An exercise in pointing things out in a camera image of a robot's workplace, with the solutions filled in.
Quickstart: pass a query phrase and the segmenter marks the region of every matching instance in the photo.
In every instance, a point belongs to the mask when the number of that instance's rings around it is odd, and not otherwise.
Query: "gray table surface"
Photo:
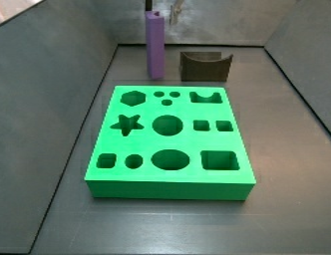
[[[226,83],[182,83],[179,51],[234,55]],[[331,137],[262,49],[119,47],[78,139],[34,254],[331,253]],[[115,85],[225,86],[257,184],[245,202],[94,199],[83,180]]]

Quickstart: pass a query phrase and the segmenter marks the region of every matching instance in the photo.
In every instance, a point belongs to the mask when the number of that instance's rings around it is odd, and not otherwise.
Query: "small circular hole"
[[[154,96],[158,97],[158,98],[161,98],[163,95],[165,95],[163,92],[154,92]]]
[[[171,105],[171,100],[162,100],[162,105],[163,106],[170,106]]]
[[[170,96],[173,98],[178,98],[179,97],[179,92],[170,92]]]
[[[141,167],[141,165],[143,164],[143,158],[137,155],[137,154],[131,154],[127,158],[126,158],[126,166],[130,169],[137,169]]]

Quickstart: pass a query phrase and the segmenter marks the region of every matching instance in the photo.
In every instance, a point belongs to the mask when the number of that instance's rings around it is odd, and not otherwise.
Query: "gray wall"
[[[0,26],[0,252],[30,251],[115,48],[89,0]]]
[[[265,49],[331,131],[331,0],[303,0]]]
[[[145,0],[97,0],[99,16],[117,41],[145,43]],[[154,0],[165,15],[165,42],[264,46],[296,0],[185,0],[178,24],[170,26],[174,0]]]

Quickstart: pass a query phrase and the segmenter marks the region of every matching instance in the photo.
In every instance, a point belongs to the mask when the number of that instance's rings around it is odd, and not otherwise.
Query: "gray enclosure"
[[[166,21],[173,2],[154,1]],[[331,253],[331,137],[309,110],[331,131],[331,0],[185,0],[165,27],[169,44],[258,46],[216,48],[234,65],[226,83],[205,83],[229,90],[258,181],[248,201],[91,198],[114,85],[185,86],[178,51],[209,50],[169,46],[162,81],[145,46],[121,47],[110,66],[118,44],[145,43],[143,10],[143,0],[46,0],[0,26],[0,252]]]
[[[331,0],[304,0],[265,49],[331,131]]]
[[[297,0],[185,0],[178,25],[169,25],[174,0],[154,0],[165,15],[167,44],[264,46]],[[145,0],[97,1],[103,24],[121,44],[145,43]]]
[[[82,2],[0,27],[0,252],[30,251],[117,48]]]

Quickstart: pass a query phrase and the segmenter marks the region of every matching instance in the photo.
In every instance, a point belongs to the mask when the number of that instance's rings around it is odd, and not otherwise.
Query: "hexagon-shaped hole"
[[[146,102],[146,94],[138,91],[126,92],[122,94],[121,103],[134,107]]]

